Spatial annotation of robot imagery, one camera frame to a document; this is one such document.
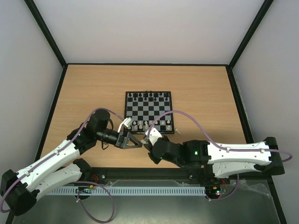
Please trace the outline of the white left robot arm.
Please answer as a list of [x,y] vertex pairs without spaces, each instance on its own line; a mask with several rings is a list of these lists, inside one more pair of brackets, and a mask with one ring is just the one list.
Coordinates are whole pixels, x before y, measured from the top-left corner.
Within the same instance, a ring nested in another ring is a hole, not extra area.
[[131,133],[107,127],[112,124],[111,114],[112,111],[106,108],[93,110],[80,127],[50,153],[17,172],[7,170],[1,177],[0,203],[6,203],[7,211],[19,216],[52,190],[88,180],[91,167],[79,156],[96,146],[98,141],[121,149],[142,147]]

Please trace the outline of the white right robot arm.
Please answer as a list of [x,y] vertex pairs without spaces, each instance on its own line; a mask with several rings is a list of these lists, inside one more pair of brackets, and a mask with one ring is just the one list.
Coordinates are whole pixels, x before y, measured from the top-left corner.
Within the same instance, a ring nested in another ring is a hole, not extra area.
[[204,169],[204,178],[213,183],[231,175],[258,172],[263,175],[285,173],[274,137],[251,144],[220,144],[206,140],[190,140],[182,144],[166,136],[146,138],[149,157],[155,164],[165,160],[180,168]]

